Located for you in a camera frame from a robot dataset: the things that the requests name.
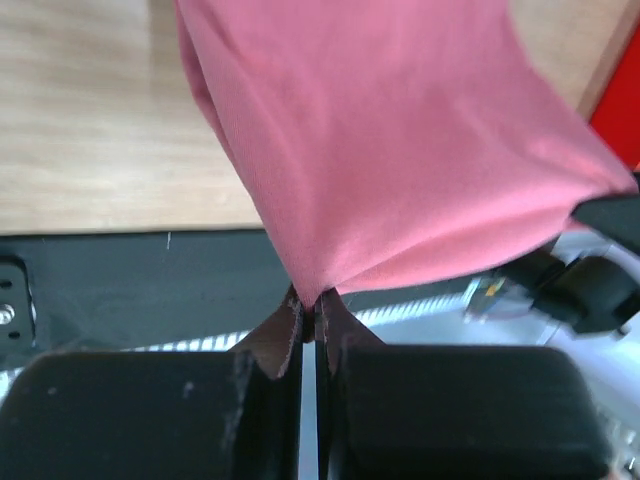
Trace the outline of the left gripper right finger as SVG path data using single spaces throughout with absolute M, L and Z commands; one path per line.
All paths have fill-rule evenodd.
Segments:
M 314 305 L 318 471 L 321 479 L 338 479 L 348 450 L 346 394 L 341 361 L 351 347 L 378 348 L 384 342 L 329 290 Z

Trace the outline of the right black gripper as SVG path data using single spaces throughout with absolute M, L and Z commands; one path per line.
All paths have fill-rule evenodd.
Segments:
M 609 195 L 577 205 L 571 218 L 639 255 L 639 194 Z M 496 269 L 524 288 L 531 308 L 577 335 L 627 333 L 639 312 L 639 281 L 614 261 L 586 256 L 568 264 L 539 248 Z

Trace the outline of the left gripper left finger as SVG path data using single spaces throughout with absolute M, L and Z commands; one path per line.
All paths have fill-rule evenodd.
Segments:
M 298 475 L 304 307 L 290 289 L 278 308 L 232 348 L 242 400 L 232 442 L 233 479 Z

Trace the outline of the salmon pink t shirt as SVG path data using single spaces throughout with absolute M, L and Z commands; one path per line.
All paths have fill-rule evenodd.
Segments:
M 505 1 L 179 1 L 193 97 L 302 303 L 521 257 L 631 172 Z

